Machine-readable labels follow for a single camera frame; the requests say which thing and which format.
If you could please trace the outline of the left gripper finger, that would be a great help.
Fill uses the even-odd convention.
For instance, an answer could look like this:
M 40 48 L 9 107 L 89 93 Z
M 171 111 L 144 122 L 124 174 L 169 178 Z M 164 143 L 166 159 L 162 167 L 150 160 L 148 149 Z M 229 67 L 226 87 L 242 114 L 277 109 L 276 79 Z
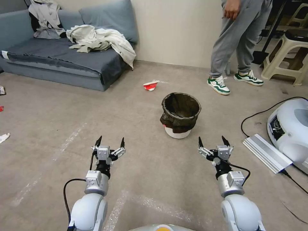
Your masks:
M 102 140 L 102 136 L 100 136 L 100 137 L 96 140 L 95 145 L 91 147 L 92 150 L 93 150 L 92 155 L 95 155 L 96 157 L 97 157 L 97 149 L 98 149 L 98 147 L 99 147 L 100 144 L 101 144 L 101 140 Z
M 122 140 L 121 140 L 120 148 L 114 150 L 111 153 L 111 157 L 121 157 L 125 153 L 126 153 L 126 148 L 125 148 L 125 141 L 124 141 L 124 137 L 123 137 Z

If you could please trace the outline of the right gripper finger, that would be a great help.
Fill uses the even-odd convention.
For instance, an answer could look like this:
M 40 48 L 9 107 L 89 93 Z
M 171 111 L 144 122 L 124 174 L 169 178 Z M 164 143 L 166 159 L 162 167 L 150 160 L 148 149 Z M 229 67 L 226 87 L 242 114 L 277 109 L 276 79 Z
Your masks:
M 214 150 L 209 150 L 204 147 L 201 137 L 198 137 L 198 152 L 203 156 L 203 157 L 214 157 Z
M 224 136 L 222 136 L 222 141 L 224 145 L 226 145 L 229 148 L 229 154 L 231 154 L 234 149 L 234 146 L 232 146 Z

